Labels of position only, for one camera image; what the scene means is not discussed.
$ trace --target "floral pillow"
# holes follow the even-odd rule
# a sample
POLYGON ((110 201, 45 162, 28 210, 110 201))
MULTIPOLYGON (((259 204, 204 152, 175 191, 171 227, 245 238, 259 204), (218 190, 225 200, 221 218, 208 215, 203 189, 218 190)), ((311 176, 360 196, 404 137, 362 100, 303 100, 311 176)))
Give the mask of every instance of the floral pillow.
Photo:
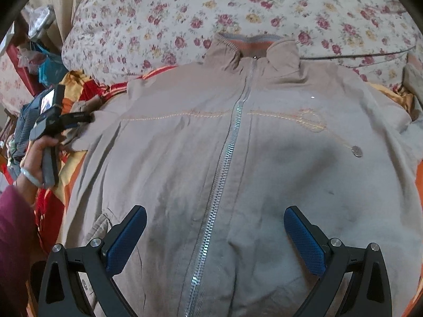
POLYGON ((354 68, 392 62, 421 37, 397 0, 82 0, 62 58, 112 84, 201 61, 217 31, 293 35, 303 59, 354 68))

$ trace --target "hand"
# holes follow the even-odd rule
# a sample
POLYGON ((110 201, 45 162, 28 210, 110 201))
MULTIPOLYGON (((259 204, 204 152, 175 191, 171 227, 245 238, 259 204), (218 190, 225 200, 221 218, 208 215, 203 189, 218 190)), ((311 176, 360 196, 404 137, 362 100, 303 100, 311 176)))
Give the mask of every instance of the hand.
MULTIPOLYGON (((43 150, 46 147, 55 147, 58 143, 59 140, 55 138, 43 136, 36 140, 28 150, 25 157, 24 168, 37 178, 39 182, 43 182, 43 171, 41 167, 43 150)), ((29 205, 32 206, 34 204, 38 187, 30 182, 24 174, 18 176, 16 180, 16 189, 29 205)))

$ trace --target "screw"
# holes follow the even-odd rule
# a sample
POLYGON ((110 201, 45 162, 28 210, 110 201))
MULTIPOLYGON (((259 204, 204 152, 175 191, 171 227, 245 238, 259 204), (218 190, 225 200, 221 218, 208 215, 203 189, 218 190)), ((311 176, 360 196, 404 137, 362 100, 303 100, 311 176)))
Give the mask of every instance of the screw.
POLYGON ((101 239, 100 238, 94 238, 93 240, 91 240, 90 245, 91 247, 95 248, 98 247, 101 244, 101 239))
POLYGON ((371 248, 373 251, 379 251, 379 250, 380 250, 379 245, 378 245, 378 244, 376 244, 376 243, 372 243, 372 244, 370 245, 370 248, 371 248))
POLYGON ((341 240, 337 239, 337 238, 332 238, 330 243, 334 246, 334 247, 340 247, 342 242, 341 240))
POLYGON ((52 251, 53 251, 53 253, 57 253, 60 249, 62 249, 62 245, 61 244, 55 244, 53 246, 52 251))

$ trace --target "jacket sleeve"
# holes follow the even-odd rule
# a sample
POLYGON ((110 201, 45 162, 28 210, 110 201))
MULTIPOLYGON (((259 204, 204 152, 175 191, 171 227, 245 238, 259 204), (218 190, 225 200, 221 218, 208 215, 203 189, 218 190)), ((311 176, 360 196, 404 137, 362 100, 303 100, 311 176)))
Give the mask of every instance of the jacket sleeve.
POLYGON ((25 311, 28 296, 30 240, 34 214, 15 187, 8 186, 0 196, 0 285, 10 302, 25 311))

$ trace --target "blue grip pad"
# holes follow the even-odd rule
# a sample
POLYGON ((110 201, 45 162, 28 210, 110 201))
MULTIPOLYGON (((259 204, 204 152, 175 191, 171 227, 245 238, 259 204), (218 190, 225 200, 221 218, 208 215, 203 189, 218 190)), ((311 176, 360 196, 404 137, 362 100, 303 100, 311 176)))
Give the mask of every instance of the blue grip pad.
POLYGON ((326 270, 324 252, 314 240, 293 209, 288 208, 283 216, 285 230, 295 244, 310 273, 322 277, 326 270))
POLYGON ((106 255, 106 272, 111 276, 120 274, 128 262, 147 224, 147 213, 141 207, 128 222, 106 255))

